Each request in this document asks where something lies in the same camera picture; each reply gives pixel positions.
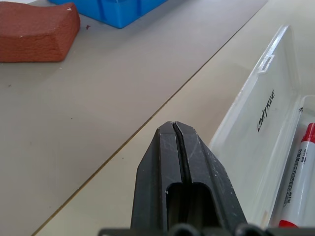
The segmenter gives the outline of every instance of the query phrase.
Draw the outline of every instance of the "blue tray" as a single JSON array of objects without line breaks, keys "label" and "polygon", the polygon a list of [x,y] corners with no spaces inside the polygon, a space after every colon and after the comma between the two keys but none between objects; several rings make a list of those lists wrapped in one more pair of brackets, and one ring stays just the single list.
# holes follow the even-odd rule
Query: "blue tray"
[{"label": "blue tray", "polygon": [[79,13],[117,28],[123,28],[167,0],[49,0],[73,2]]}]

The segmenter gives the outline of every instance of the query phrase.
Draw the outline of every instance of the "red marker cap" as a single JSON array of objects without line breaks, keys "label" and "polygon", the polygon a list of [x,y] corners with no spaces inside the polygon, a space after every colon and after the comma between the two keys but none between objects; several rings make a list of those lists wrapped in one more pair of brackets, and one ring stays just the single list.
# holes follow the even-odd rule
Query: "red marker cap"
[{"label": "red marker cap", "polygon": [[279,228],[298,228],[298,227],[289,221],[281,220],[279,223]]},{"label": "red marker cap", "polygon": [[310,123],[307,126],[306,133],[301,142],[304,141],[315,143],[315,123]]}]

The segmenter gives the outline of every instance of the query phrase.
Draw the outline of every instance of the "plastic box lid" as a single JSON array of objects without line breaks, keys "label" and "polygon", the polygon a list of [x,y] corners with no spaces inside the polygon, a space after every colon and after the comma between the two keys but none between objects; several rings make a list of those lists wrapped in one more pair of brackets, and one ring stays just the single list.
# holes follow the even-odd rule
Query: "plastic box lid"
[{"label": "plastic box lid", "polygon": [[267,227],[301,105],[293,37],[281,27],[236,97],[209,148],[226,168],[249,223]]}]

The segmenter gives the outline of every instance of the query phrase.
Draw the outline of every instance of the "clear plastic box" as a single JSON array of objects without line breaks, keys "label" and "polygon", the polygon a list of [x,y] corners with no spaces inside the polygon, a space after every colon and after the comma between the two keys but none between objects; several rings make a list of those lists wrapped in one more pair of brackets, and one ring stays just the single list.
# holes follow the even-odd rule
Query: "clear plastic box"
[{"label": "clear plastic box", "polygon": [[[314,85],[313,94],[303,94],[302,86],[309,84]],[[209,144],[226,168],[249,223],[278,226],[283,185],[288,185],[294,157],[311,122],[315,122],[315,80],[300,80],[292,30],[282,27]],[[311,186],[303,226],[315,226],[315,171]]]},{"label": "clear plastic box", "polygon": [[[63,4],[68,0],[49,0]],[[72,0],[80,14],[123,28],[167,0]]]}]

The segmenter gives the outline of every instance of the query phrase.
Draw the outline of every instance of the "marker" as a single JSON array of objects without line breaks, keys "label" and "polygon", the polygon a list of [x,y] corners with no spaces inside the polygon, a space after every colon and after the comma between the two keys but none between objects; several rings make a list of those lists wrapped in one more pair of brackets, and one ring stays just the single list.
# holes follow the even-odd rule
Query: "marker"
[{"label": "marker", "polygon": [[304,216],[315,161],[315,123],[310,123],[301,141],[285,195],[279,227],[298,228]]}]

